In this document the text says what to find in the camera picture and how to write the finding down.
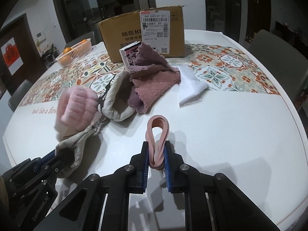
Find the pink fluffy plush item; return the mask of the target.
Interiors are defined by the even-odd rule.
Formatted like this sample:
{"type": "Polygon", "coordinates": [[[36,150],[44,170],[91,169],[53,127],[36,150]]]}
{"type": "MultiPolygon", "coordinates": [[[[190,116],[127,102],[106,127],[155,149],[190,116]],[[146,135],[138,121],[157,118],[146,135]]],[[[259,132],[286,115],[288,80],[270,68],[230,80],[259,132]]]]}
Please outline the pink fluffy plush item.
{"type": "Polygon", "coordinates": [[[80,85],[65,89],[58,102],[55,127],[65,126],[83,131],[98,111],[98,95],[80,85]]]}

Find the small pink printed box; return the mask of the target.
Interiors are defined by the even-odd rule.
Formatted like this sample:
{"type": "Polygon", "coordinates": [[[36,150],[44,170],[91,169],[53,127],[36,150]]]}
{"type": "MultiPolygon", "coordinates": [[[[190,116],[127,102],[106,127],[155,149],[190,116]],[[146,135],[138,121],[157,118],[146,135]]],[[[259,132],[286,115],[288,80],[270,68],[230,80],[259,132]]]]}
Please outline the small pink printed box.
{"type": "Polygon", "coordinates": [[[120,56],[126,68],[134,65],[134,61],[141,43],[142,41],[135,41],[119,49],[120,56]]]}

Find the grey dining chair left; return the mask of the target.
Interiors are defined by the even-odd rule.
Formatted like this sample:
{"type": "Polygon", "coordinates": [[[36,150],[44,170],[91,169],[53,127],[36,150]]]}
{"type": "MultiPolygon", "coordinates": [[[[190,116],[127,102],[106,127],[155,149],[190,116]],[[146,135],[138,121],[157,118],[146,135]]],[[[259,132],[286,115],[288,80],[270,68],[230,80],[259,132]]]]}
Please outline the grey dining chair left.
{"type": "Polygon", "coordinates": [[[23,97],[27,94],[27,92],[31,89],[33,83],[29,80],[24,80],[21,85],[17,88],[17,90],[13,93],[13,95],[8,100],[9,108],[14,112],[18,107],[19,103],[23,99],[23,97]]]}

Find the grey dining chair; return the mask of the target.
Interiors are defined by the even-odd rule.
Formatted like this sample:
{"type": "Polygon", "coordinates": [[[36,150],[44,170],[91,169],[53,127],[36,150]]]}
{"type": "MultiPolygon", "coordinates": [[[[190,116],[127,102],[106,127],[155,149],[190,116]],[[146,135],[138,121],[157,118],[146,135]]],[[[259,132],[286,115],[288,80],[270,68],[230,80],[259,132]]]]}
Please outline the grey dining chair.
{"type": "Polygon", "coordinates": [[[81,42],[82,40],[84,39],[90,39],[91,40],[91,44],[92,45],[96,45],[97,44],[97,41],[95,39],[95,33],[93,31],[90,31],[74,40],[72,40],[71,42],[68,42],[66,45],[65,45],[65,48],[70,48],[72,46],[74,46],[75,44],[81,42]]]}
{"type": "Polygon", "coordinates": [[[260,30],[249,52],[275,77],[292,101],[298,99],[307,80],[307,59],[280,37],[260,30]]]}
{"type": "Polygon", "coordinates": [[[13,93],[13,95],[8,100],[9,108],[14,112],[18,107],[19,103],[23,99],[23,97],[27,94],[27,92],[31,89],[33,83],[29,80],[24,80],[21,85],[17,88],[17,90],[13,93]]]}

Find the mauve fleece towel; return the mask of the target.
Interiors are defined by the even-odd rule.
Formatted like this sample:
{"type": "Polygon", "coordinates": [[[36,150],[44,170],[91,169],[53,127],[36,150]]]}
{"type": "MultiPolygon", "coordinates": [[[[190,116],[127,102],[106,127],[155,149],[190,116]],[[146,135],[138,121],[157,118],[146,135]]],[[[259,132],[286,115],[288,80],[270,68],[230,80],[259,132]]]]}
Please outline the mauve fleece towel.
{"type": "Polygon", "coordinates": [[[126,69],[133,83],[128,105],[139,115],[146,114],[171,87],[181,83],[180,71],[146,43],[137,48],[135,59],[126,69]]]}

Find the patterned table runner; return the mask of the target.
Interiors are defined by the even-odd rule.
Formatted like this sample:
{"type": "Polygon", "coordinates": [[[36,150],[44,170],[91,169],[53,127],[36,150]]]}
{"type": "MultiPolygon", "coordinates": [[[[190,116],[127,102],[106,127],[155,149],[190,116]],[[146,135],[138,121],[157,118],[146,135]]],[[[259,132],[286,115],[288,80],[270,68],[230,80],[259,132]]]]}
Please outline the patterned table runner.
{"type": "MultiPolygon", "coordinates": [[[[195,77],[209,90],[278,94],[265,73],[240,49],[230,46],[187,44],[185,57],[168,59],[172,66],[189,66],[195,77]]],[[[123,63],[112,63],[100,43],[83,59],[38,80],[20,102],[20,106],[58,100],[62,91],[73,85],[95,90],[98,95],[123,63]]]]}

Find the red poster on door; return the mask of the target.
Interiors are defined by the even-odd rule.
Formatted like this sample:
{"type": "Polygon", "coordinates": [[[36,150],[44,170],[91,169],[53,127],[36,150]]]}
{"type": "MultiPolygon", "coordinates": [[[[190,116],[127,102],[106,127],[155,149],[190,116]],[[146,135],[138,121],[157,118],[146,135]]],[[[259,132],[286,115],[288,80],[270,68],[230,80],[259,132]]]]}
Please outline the red poster on door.
{"type": "Polygon", "coordinates": [[[23,65],[14,37],[1,46],[1,52],[5,65],[10,74],[13,75],[23,65]]]}

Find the white basket of oranges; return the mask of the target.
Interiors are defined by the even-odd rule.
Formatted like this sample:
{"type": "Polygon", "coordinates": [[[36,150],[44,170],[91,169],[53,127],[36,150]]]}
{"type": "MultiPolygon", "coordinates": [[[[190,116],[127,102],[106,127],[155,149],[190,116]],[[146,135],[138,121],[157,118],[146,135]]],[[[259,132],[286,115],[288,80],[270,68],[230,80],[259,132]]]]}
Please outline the white basket of oranges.
{"type": "Polygon", "coordinates": [[[83,39],[81,42],[71,47],[67,47],[55,60],[62,67],[66,67],[87,55],[91,51],[91,49],[91,39],[83,39]]]}

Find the grey dining chair back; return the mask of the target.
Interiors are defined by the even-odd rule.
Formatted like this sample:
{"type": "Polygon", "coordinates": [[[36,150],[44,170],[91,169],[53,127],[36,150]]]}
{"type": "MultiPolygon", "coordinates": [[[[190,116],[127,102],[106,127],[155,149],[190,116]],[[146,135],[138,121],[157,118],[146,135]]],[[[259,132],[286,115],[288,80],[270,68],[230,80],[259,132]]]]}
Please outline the grey dining chair back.
{"type": "Polygon", "coordinates": [[[96,45],[97,44],[97,41],[95,39],[95,33],[93,31],[90,31],[74,40],[72,40],[71,42],[68,42],[66,45],[65,45],[65,48],[70,48],[72,46],[74,46],[75,44],[81,42],[82,40],[84,39],[90,39],[91,40],[91,44],[92,45],[96,45]]]}

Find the brown cardboard box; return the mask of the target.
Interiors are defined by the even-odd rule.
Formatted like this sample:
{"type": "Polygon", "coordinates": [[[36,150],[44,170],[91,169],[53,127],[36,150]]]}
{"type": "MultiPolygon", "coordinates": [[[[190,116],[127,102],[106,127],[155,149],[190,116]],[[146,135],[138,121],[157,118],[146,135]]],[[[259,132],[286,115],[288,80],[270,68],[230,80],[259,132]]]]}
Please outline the brown cardboard box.
{"type": "Polygon", "coordinates": [[[98,23],[112,62],[122,60],[120,49],[142,41],[165,57],[183,57],[185,51],[182,6],[138,10],[98,23]]]}

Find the grey dining chair right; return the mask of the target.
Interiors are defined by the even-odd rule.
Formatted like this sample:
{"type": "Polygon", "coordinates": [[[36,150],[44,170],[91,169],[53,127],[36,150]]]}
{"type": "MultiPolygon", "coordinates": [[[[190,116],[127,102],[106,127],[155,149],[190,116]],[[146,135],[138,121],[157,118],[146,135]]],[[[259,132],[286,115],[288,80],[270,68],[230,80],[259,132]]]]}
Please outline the grey dining chair right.
{"type": "Polygon", "coordinates": [[[298,99],[307,80],[307,59],[280,37],[260,30],[249,52],[275,77],[292,101],[298,99]]]}

